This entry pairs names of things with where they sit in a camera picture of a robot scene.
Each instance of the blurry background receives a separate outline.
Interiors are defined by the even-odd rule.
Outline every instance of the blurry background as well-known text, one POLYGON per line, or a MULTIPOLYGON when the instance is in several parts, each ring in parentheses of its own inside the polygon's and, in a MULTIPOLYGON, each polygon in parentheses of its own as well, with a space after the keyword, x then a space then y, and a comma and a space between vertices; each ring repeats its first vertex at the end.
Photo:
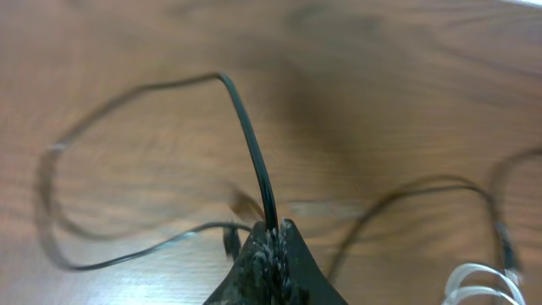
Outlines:
MULTIPOLYGON (((89 273, 36 239, 40 153, 108 99, 143 83, 230 75, 251 117, 280 217, 325 271, 356 216, 428 174, 487 182, 499 159, 542 142, 542 10, 496 0, 0 1, 2 304, 200 304, 230 269, 220 230, 89 273)), ((542 294, 542 165, 507 188, 506 219, 542 294)), ((61 159, 58 200, 93 263, 258 202, 235 111, 217 82, 147 95, 61 159)), ((362 232, 335 287, 350 304, 436 304, 460 262, 493 263, 484 205, 418 197, 362 232)))

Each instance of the brown wood grain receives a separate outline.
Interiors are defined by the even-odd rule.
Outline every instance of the brown wood grain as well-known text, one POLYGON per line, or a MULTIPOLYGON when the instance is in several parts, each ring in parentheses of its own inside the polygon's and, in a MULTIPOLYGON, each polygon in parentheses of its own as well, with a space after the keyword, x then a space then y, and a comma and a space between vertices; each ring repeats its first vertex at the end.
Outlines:
MULTIPOLYGON (((485 184, 499 159, 542 144, 540 33, 542 9, 495 0, 1 1, 1 303, 199 304, 228 272, 220 231, 94 272, 47 260, 34 224, 39 156, 108 99, 230 75, 279 216, 326 270, 387 191, 442 173, 485 184)), ((529 303, 542 299, 540 169, 524 164, 506 191, 529 303)), ((57 186, 92 236, 55 230, 81 263, 241 221, 230 208, 240 194, 259 201, 218 83, 148 95, 99 122, 63 156, 57 186)), ((440 303, 456 265, 493 262, 490 237, 472 195, 409 199, 360 234, 335 286, 350 304, 440 303)))

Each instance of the looped cable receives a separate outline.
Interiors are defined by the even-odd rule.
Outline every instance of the looped cable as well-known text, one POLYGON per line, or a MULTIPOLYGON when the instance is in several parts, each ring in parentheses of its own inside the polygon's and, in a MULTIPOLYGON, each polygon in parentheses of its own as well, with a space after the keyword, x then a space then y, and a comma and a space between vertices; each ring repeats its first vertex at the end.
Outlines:
POLYGON ((513 305, 527 305, 525 299, 519 287, 514 281, 506 277, 497 269, 493 269, 489 266, 482 265, 480 263, 464 263, 457 267, 448 278, 445 289, 445 300, 442 302, 442 305, 457 305, 462 300, 478 296, 478 295, 490 295, 496 297, 502 297, 506 299, 510 304, 513 305), (502 281, 505 282, 506 286, 510 290, 511 296, 507 293, 496 290, 495 288, 487 286, 465 286, 461 287, 462 282, 471 274, 475 272, 486 272, 493 275, 497 275, 502 281))

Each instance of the tabletop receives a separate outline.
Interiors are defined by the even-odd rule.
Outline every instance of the tabletop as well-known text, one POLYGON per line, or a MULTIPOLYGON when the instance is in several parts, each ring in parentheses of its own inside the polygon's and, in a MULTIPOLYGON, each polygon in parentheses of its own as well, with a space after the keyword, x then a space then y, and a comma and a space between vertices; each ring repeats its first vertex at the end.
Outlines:
MULTIPOLYGON (((220 230, 89 272, 61 270, 41 248, 41 155, 123 92, 228 74, 279 216, 326 273, 388 191, 436 174, 486 186, 499 160, 542 144, 540 33, 542 9, 497 0, 1 1, 2 304, 200 304, 229 271, 220 230)), ((542 299, 540 174, 536 162, 518 167, 502 206, 530 303, 542 299)), ((208 221, 252 225, 238 207, 261 203, 218 82, 111 113, 59 159, 54 184, 79 230, 53 233, 77 263, 208 221)), ((490 229, 472 194, 407 199, 358 232, 333 285, 350 304, 440 303, 459 263, 494 263, 490 229)))

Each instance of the white wire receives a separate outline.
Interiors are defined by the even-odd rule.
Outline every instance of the white wire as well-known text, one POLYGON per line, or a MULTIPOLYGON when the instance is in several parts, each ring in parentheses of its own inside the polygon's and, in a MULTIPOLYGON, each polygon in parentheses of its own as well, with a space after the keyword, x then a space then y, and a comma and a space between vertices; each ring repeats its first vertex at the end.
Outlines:
POLYGON ((464 263, 458 266, 448 278, 445 289, 445 300, 442 305, 457 305, 462 300, 477 295, 491 295, 496 297, 502 297, 513 305, 527 305, 519 287, 504 276, 501 272, 493 269, 489 266, 482 265, 480 263, 464 263), (498 275, 508 286, 508 289, 512 293, 509 296, 503 291, 498 291, 494 288, 486 286, 466 286, 461 287, 462 282, 471 274, 476 272, 486 272, 494 275, 498 275))

